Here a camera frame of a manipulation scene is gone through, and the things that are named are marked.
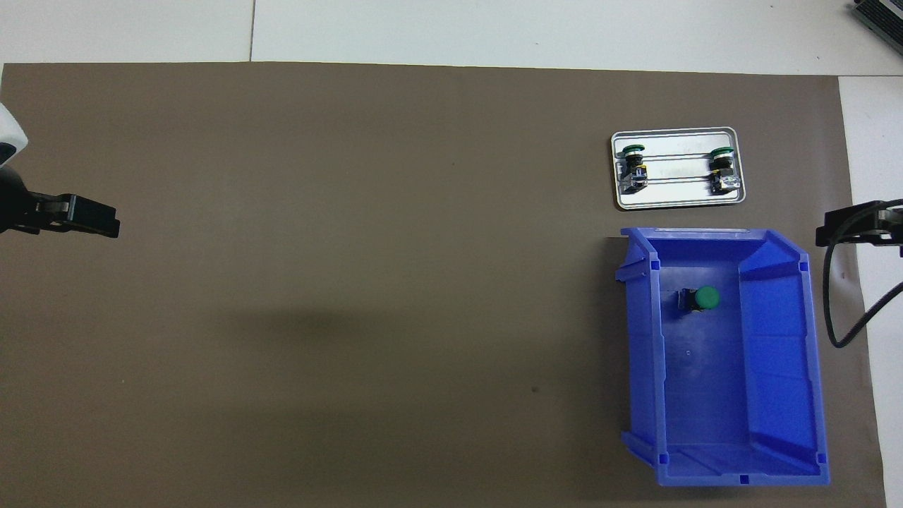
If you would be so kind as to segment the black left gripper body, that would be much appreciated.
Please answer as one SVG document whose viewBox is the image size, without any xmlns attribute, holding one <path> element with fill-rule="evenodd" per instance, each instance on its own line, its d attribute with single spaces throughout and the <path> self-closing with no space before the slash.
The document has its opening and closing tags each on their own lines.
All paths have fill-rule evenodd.
<svg viewBox="0 0 903 508">
<path fill-rule="evenodd" d="M 36 234 L 36 229 L 23 225 L 27 214 L 35 209 L 35 199 L 19 174 L 12 168 L 1 168 L 1 234 L 19 231 Z"/>
</svg>

